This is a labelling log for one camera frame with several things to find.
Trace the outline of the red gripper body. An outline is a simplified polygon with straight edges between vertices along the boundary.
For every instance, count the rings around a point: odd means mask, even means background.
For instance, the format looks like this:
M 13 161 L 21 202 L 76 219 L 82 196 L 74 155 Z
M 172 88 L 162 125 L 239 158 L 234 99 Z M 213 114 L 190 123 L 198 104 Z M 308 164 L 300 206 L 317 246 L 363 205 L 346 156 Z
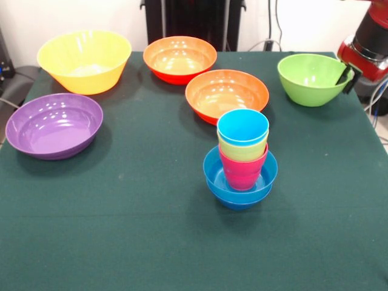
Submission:
M 387 58 L 376 60 L 362 55 L 353 45 L 354 35 L 348 36 L 340 45 L 337 57 L 345 64 L 350 64 L 372 82 L 381 81 L 387 75 Z

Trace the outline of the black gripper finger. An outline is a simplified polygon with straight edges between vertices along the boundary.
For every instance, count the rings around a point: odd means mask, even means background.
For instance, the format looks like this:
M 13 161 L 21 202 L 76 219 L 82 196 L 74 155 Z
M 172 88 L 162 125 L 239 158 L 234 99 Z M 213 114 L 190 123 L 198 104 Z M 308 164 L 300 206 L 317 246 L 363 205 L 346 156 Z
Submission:
M 348 63 L 346 65 L 346 69 L 344 72 L 345 77 L 348 77 L 349 73 L 352 74 L 351 80 L 348 81 L 346 86 L 344 87 L 344 94 L 349 94 L 363 73 L 358 67 L 354 66 L 351 63 Z
M 339 85 L 340 83 L 344 82 L 347 79 L 348 73 L 351 71 L 351 67 L 346 67 L 340 77 L 338 78 L 336 85 Z

